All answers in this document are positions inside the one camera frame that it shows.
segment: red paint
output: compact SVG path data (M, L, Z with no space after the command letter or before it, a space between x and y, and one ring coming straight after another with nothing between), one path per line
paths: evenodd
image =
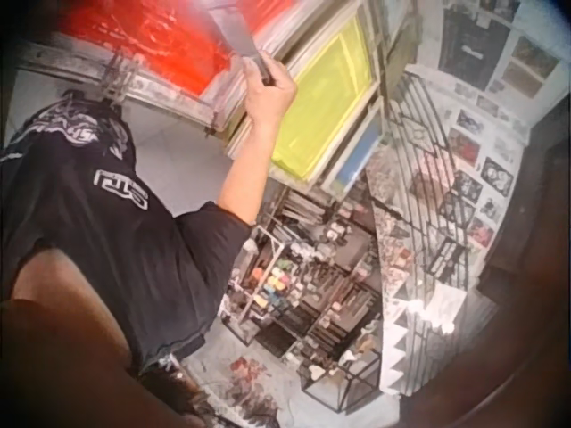
M62 18L61 32L129 57L199 95L228 66L228 53L189 10L193 0L84 0ZM294 0L237 0L255 33Z

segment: white logo on shirt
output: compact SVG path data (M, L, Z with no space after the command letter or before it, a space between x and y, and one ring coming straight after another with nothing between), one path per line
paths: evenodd
M141 210L147 210L149 207L149 195L129 177L98 169L95 172L93 184L123 199L130 199Z

